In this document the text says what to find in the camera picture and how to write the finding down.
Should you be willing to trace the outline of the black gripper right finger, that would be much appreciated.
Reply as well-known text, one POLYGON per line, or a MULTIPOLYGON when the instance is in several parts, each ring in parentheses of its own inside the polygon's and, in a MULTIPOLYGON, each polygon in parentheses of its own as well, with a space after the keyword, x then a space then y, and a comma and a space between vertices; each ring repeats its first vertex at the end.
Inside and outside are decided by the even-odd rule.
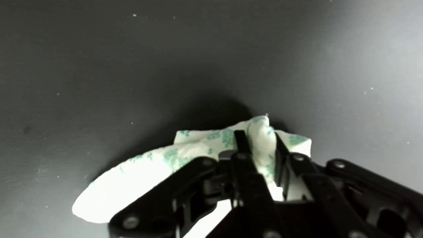
POLYGON ((305 155, 289 152, 276 136, 275 184, 283 188, 279 204, 295 238, 373 238, 330 177, 305 155))

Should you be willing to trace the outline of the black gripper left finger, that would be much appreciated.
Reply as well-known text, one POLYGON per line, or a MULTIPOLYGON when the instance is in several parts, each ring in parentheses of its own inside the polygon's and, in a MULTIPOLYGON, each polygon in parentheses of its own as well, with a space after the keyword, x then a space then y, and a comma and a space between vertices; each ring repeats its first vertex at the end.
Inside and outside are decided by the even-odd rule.
POLYGON ((206 168, 206 204, 229 198, 231 210, 208 234, 208 238, 285 238, 275 202, 264 177, 252 161, 252 151, 245 131, 235 131, 235 148, 225 151, 218 160, 210 159, 206 168))

